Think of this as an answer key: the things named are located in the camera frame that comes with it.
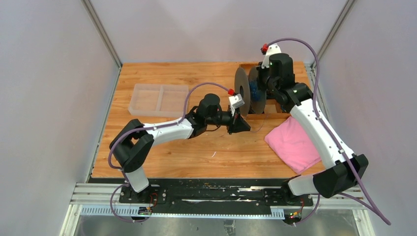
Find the dark grey filament spool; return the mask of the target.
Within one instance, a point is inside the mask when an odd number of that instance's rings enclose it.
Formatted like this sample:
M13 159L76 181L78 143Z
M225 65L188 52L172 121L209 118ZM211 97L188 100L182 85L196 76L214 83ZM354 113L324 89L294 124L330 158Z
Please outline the dark grey filament spool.
M250 69L247 75L243 68L239 67L235 72L235 92L241 94L245 104L240 108L243 116L250 114L262 114L266 103L266 91L259 85L259 71L257 66Z

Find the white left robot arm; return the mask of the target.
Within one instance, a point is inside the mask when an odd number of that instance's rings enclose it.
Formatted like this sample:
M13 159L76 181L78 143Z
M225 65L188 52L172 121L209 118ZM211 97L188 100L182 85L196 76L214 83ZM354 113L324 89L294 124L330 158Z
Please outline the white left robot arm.
M250 131L250 125L240 114L245 102L240 94L229 97L228 109L223 111L220 98L209 93L199 105L183 117L156 124L131 120L109 145L110 156L120 165L132 197L139 203L150 199L149 180L143 164L152 147L174 140L196 138L207 131L208 125L225 126L229 134Z

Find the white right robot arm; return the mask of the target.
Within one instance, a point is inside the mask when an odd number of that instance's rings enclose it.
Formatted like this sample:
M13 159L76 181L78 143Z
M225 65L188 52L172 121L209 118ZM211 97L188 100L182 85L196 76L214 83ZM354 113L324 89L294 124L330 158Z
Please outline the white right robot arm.
M272 94L283 110L299 122L326 168L313 175L296 176L284 181L282 201L294 205L301 195L306 194L330 198L357 186L368 167L368 159L364 154L355 154L334 133L309 86L295 81L292 58L285 53L267 55L256 70L259 88Z

